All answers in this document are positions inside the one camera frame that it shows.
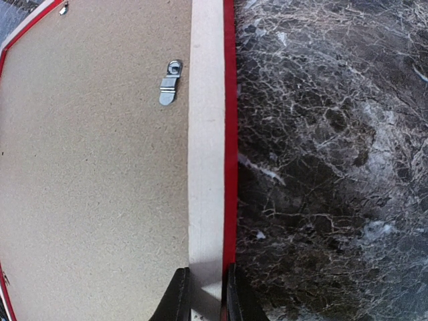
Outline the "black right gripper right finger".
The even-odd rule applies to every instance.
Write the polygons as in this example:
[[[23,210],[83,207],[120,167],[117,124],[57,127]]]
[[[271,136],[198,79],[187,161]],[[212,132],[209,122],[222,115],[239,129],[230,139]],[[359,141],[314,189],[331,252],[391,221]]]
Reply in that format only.
[[[227,319],[230,321],[268,321],[245,274],[235,263],[227,274]]]

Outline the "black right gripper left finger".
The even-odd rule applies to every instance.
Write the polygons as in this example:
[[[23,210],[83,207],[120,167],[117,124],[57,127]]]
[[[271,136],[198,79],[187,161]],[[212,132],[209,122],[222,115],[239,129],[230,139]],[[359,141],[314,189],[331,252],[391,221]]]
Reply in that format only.
[[[175,271],[150,321],[188,321],[191,317],[191,272]]]

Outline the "brown cardboard backing board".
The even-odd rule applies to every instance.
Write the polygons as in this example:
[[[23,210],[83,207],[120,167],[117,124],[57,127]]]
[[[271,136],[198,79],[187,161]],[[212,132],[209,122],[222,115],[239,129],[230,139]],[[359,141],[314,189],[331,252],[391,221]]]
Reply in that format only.
[[[187,254],[190,1],[44,1],[1,45],[1,275],[16,320],[148,320]]]

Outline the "red wooden picture frame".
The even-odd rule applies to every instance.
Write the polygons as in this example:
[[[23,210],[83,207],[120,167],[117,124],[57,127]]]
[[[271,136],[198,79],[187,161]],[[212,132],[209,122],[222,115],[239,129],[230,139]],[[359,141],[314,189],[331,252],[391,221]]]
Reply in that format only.
[[[223,320],[227,113],[225,8],[222,1],[190,1],[187,114],[187,254],[191,272],[190,320]],[[1,275],[4,320],[11,317]]]

